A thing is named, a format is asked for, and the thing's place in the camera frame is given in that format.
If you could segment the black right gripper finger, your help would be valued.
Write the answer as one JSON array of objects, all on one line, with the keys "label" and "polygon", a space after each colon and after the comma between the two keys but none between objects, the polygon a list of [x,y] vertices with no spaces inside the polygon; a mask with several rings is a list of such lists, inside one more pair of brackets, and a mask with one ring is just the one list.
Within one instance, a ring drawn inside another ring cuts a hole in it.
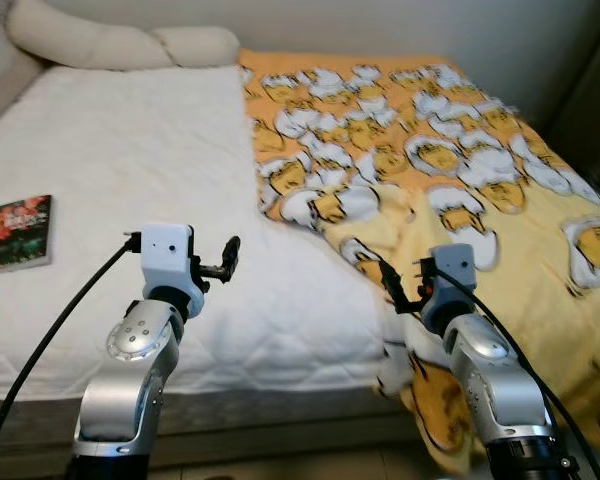
[{"label": "black right gripper finger", "polygon": [[411,312],[411,301],[402,289],[401,276],[386,260],[379,261],[379,273],[381,273],[382,287],[390,297],[393,311],[396,314],[409,314]]}]

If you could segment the dark cover book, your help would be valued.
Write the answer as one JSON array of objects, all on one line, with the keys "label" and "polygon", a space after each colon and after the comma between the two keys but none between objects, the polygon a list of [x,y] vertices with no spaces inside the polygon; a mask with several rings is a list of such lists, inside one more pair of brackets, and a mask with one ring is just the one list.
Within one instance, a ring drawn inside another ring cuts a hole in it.
[{"label": "dark cover book", "polygon": [[52,205],[52,195],[0,205],[0,273],[49,264]]}]

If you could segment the white embroidered mattress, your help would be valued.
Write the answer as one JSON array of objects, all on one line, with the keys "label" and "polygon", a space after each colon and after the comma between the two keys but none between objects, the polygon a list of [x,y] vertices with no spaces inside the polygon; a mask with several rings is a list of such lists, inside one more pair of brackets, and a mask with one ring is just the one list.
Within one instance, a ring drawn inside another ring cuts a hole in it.
[{"label": "white embroidered mattress", "polygon": [[[18,399],[2,431],[0,452],[70,444],[81,399]],[[414,416],[399,399],[369,387],[337,390],[222,390],[201,394],[166,393],[160,434],[213,433],[219,430],[273,428],[301,422],[379,421],[414,438]]]}]

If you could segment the white quilted mattress pad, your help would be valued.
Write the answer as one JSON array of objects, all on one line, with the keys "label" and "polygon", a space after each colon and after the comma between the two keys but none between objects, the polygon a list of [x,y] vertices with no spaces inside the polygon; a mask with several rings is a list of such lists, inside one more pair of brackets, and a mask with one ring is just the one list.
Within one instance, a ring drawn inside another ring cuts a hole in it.
[{"label": "white quilted mattress pad", "polygon": [[0,118],[0,205],[52,197],[50,261],[0,271],[0,398],[82,284],[149,223],[187,224],[221,261],[187,325],[172,392],[373,387],[381,298],[313,230],[264,216],[235,68],[40,76]]}]

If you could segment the beige bed base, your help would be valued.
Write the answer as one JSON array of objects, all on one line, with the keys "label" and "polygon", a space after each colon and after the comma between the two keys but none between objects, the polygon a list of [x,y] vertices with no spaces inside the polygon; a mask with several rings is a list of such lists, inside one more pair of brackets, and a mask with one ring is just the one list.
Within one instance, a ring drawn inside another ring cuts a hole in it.
[{"label": "beige bed base", "polygon": [[[300,454],[333,454],[387,447],[434,467],[408,413],[352,419],[288,422],[255,428],[194,431],[158,436],[150,468],[219,465],[271,460]],[[70,462],[71,444],[13,445],[0,448],[0,480],[59,476]]]}]

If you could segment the dark wardrobe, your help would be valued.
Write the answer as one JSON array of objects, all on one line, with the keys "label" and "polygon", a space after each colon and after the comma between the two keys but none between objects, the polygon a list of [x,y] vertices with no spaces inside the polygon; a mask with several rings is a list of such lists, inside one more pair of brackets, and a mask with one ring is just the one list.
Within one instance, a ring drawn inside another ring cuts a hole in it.
[{"label": "dark wardrobe", "polygon": [[546,138],[600,196],[600,33],[553,115]]}]

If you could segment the cream knotted bolster pillow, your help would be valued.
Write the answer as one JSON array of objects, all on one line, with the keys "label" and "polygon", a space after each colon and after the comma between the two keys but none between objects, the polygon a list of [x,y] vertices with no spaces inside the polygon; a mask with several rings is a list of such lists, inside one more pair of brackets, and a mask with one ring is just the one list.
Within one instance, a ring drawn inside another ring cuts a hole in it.
[{"label": "cream knotted bolster pillow", "polygon": [[20,49],[62,67],[94,70],[227,67],[239,37],[216,26],[143,29],[95,22],[45,0],[15,0],[6,29]]}]

